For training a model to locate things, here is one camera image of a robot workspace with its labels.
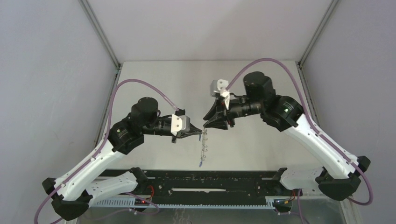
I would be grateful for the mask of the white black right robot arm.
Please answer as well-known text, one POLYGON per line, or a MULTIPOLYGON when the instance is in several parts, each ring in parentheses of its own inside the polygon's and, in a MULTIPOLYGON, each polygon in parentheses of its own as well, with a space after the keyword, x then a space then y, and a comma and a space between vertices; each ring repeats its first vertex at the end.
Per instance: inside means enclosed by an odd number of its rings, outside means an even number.
POLYGON ((370 159, 355 156, 333 143, 306 116, 300 103, 289 96, 278 95, 270 77, 262 72, 248 73, 243 78, 245 95, 230 99, 227 80, 213 80, 210 95, 213 106, 204 116, 205 128, 227 130, 237 118, 260 115, 263 122, 292 137, 321 164, 319 168, 283 168, 272 181, 272 190, 284 195, 294 189, 317 189, 327 197, 343 201, 356 192, 361 175, 370 159))

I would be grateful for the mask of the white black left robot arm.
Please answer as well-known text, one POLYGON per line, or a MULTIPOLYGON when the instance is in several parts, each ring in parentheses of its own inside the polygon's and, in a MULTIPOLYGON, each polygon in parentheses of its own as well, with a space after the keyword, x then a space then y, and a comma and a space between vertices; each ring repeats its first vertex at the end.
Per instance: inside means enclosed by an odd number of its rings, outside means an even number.
POLYGON ((177 139, 201 133, 201 129, 191 124, 184 110, 161 116, 157 100, 141 98, 78 165, 59 178, 45 179, 42 186, 52 200, 54 211, 70 221, 108 197, 146 192, 148 178, 139 167, 110 179, 95 181, 109 166, 142 145, 145 135, 170 136, 172 143, 176 143, 177 139))

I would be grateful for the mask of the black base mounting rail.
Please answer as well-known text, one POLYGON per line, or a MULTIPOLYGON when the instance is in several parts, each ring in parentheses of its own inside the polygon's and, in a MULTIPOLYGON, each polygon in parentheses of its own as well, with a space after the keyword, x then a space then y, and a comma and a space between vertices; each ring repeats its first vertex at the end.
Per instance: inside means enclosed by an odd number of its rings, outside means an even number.
POLYGON ((279 171, 144 170, 146 180, 131 192, 158 206, 272 207, 291 204, 298 190, 280 183, 279 171))

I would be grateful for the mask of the aluminium frame rail left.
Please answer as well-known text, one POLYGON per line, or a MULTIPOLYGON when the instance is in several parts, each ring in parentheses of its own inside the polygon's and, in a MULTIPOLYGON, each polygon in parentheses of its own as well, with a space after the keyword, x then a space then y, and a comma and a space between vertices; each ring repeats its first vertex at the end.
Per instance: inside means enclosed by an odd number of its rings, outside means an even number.
POLYGON ((100 117, 93 142, 93 146, 95 147, 100 142, 102 134, 104 133, 110 97, 119 78, 120 61, 115 55, 99 19, 93 10, 92 4, 88 0, 80 0, 79 4, 95 34, 94 40, 99 42, 98 53, 94 55, 95 64, 92 68, 92 71, 94 71, 96 75, 94 79, 96 80, 99 77, 103 77, 105 81, 103 85, 95 90, 95 93, 99 95, 100 102, 100 117))

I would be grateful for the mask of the aluminium frame rail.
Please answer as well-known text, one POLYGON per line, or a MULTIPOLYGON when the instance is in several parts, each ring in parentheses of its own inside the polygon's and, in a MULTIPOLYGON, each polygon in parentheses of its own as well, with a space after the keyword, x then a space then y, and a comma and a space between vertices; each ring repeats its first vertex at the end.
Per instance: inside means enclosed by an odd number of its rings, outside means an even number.
POLYGON ((327 6, 319 24, 317 25, 312 37, 310 38, 307 47, 305 48, 301 58, 298 61, 298 72, 303 84, 303 89, 306 95, 307 105, 310 110, 311 119, 317 124, 320 124, 321 117, 318 109, 317 93, 314 87, 315 76, 317 76, 317 69, 314 68, 314 58, 318 56, 317 48, 320 43, 323 33, 336 13, 341 0, 332 0, 327 6))
POLYGON ((93 142, 93 146, 95 147, 100 142, 102 134, 104 133, 110 97, 119 78, 120 61, 115 55, 99 19, 93 10, 92 4, 88 0, 80 0, 79 4, 95 34, 94 40, 99 42, 98 53, 94 55, 95 64, 92 68, 92 71, 94 71, 96 75, 94 79, 96 80, 99 77, 103 77, 105 81, 103 85, 95 90, 95 93, 99 95, 100 102, 100 117, 93 142))

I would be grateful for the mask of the aluminium frame rail right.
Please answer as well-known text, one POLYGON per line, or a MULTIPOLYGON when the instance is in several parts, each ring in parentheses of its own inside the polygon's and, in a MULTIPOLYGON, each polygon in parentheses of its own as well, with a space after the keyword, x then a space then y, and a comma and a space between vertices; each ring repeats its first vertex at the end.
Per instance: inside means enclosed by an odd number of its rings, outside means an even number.
POLYGON ((307 105, 310 110, 311 119, 317 124, 320 124, 321 117, 318 109, 317 93, 314 87, 315 76, 317 76, 317 69, 314 68, 314 58, 318 56, 317 48, 320 43, 323 33, 336 13, 341 0, 332 0, 327 6, 319 24, 317 25, 312 37, 310 38, 307 47, 305 48, 301 58, 298 61, 298 72, 303 84, 303 89, 306 95, 307 105))

